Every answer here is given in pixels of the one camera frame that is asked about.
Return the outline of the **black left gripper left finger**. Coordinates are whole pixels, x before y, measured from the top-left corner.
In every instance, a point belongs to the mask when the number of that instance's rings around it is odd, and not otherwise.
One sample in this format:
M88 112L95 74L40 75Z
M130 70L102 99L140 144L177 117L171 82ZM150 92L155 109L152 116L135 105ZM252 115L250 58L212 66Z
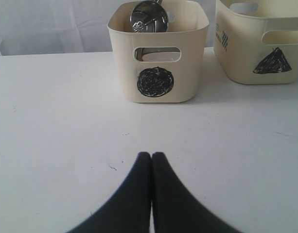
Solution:
M152 197L152 159L139 152L115 193L70 233L148 233Z

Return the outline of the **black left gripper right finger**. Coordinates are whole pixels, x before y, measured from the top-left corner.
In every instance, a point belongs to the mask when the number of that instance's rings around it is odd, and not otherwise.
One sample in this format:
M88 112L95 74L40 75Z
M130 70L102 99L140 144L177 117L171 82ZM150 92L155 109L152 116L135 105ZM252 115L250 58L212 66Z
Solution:
M185 187L163 152L152 155L154 230L157 233L238 233Z

